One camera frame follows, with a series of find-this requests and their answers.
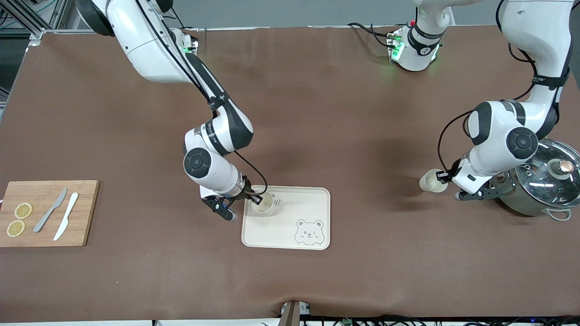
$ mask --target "knife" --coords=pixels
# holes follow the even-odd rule
[[[44,227],[44,224],[46,223],[46,221],[48,220],[48,217],[50,217],[50,214],[52,214],[52,212],[57,209],[60,204],[63,203],[64,201],[64,197],[67,195],[67,189],[63,189],[63,192],[60,193],[59,197],[56,199],[55,203],[52,204],[52,207],[48,210],[48,212],[46,212],[46,214],[44,214],[44,217],[38,221],[38,223],[34,226],[34,229],[32,230],[32,232],[38,233],[40,232],[40,230],[42,230],[42,227]]]
[[[55,238],[52,239],[53,241],[58,240],[60,238],[60,236],[63,235],[63,232],[67,228],[68,216],[70,215],[70,213],[72,211],[72,207],[77,202],[77,198],[78,198],[78,193],[72,193],[71,199],[68,201],[67,211],[64,213],[63,221],[60,222],[59,230],[56,232]]]

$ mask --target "pot handle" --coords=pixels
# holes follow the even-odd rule
[[[544,208],[544,209],[542,210],[542,212],[543,212],[544,214],[548,215],[548,216],[549,216],[551,219],[553,219],[553,220],[555,220],[555,221],[558,221],[558,222],[565,222],[565,221],[569,220],[569,219],[570,219],[570,217],[572,217],[572,212],[570,211],[570,209],[569,209],[569,208],[568,208],[568,209],[566,209],[566,210],[564,210],[564,211],[556,211],[556,210],[554,210],[554,209]],[[557,217],[555,217],[555,216],[554,216],[554,213],[556,213],[556,212],[562,212],[562,213],[565,213],[565,214],[566,214],[566,217],[565,217],[565,218],[563,218],[563,219],[559,219],[559,218],[557,218]]]

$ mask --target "cutting board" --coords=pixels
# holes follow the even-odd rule
[[[32,232],[34,226],[55,203],[64,188],[67,195],[55,209],[39,233]],[[4,202],[0,209],[0,247],[73,247],[84,246],[89,234],[90,220],[93,216],[99,182],[96,180],[62,181],[15,181],[8,183]],[[60,222],[67,210],[72,193],[78,193],[77,203],[68,216],[68,227],[63,235],[53,241]],[[16,220],[14,210],[27,202],[32,205],[32,214],[23,219],[24,232],[14,238],[6,233],[8,225]]]

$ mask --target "bear face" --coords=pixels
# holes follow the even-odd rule
[[[321,245],[324,242],[324,234],[322,233],[323,223],[321,220],[316,220],[314,223],[298,220],[296,225],[298,226],[298,230],[294,235],[294,240],[298,244]]]

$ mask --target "cup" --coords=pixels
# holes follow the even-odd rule
[[[272,216],[276,214],[280,208],[280,199],[276,197],[275,194],[265,192],[262,195],[262,201],[259,205],[254,204],[253,201],[250,203],[250,207],[259,216]]]
[[[423,189],[423,191],[440,193],[447,189],[447,183],[441,183],[439,180],[437,180],[437,172],[442,172],[442,170],[432,169],[421,177],[421,180],[419,180],[419,186],[421,189]]]

